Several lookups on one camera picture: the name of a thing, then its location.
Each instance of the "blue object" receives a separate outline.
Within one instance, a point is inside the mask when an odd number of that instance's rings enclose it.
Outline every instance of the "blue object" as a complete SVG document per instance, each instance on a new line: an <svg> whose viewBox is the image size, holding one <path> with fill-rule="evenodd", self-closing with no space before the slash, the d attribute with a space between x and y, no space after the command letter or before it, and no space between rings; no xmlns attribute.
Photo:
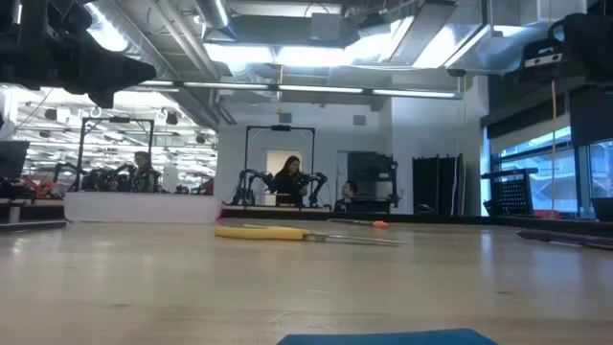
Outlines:
<svg viewBox="0 0 613 345"><path fill-rule="evenodd" d="M470 329L414 333L291 334L278 345L496 345Z"/></svg>

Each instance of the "yellow screwdriver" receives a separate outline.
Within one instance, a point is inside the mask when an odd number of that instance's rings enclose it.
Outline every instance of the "yellow screwdriver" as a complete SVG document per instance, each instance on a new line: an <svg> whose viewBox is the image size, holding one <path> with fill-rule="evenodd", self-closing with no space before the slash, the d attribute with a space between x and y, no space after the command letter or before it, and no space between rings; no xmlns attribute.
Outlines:
<svg viewBox="0 0 613 345"><path fill-rule="evenodd" d="M259 226L259 225L243 225L243 226L223 226L216 225L215 235L232 238L232 239L247 239L247 240L314 240L325 242L327 239L339 239L349 241L369 242L374 244L406 244L403 241L391 241L381 239L362 238L354 236L328 235L322 232L313 232L305 229L283 227L283 226Z"/></svg>

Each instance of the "wooden table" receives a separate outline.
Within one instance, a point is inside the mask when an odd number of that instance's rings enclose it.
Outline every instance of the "wooden table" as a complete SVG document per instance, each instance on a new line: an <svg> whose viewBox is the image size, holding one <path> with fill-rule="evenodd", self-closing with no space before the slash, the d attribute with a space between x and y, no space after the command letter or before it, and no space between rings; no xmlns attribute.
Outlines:
<svg viewBox="0 0 613 345"><path fill-rule="evenodd" d="M3 236L1 343L276 344L464 327L501 344L613 343L611 252L504 228L277 224L409 244L230 240L209 225Z"/></svg>

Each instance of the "window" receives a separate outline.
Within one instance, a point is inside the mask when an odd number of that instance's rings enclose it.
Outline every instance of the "window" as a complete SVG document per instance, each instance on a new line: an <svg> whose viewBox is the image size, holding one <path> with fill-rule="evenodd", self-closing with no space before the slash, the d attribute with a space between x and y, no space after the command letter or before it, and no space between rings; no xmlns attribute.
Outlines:
<svg viewBox="0 0 613 345"><path fill-rule="evenodd" d="M571 128L569 126L556 131L556 144L570 142L570 140ZM500 157L506 157L512 154L522 153L535 149L542 149L548 147L550 148L552 146L553 141L554 135L552 133L545 134L525 143L516 145L514 147L503 149L502 151L500 151Z"/></svg>
<svg viewBox="0 0 613 345"><path fill-rule="evenodd" d="M552 193L555 189L555 209L565 213L577 211L575 154L572 149L556 153L556 176L554 179L552 179L552 154L550 152L503 162L501 168L502 170L538 168L538 173L530 175L530 188L535 210L552 209Z"/></svg>
<svg viewBox="0 0 613 345"><path fill-rule="evenodd" d="M613 196L613 141L590 146L592 197Z"/></svg>

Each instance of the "table surface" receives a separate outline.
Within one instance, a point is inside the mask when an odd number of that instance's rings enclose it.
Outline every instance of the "table surface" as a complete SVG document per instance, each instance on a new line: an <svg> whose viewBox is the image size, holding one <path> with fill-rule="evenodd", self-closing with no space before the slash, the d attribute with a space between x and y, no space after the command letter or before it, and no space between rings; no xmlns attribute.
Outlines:
<svg viewBox="0 0 613 345"><path fill-rule="evenodd" d="M612 252L509 228L251 223L408 244L232 240L164 224L2 236L1 342L276 344L471 328L501 344L613 343Z"/></svg>

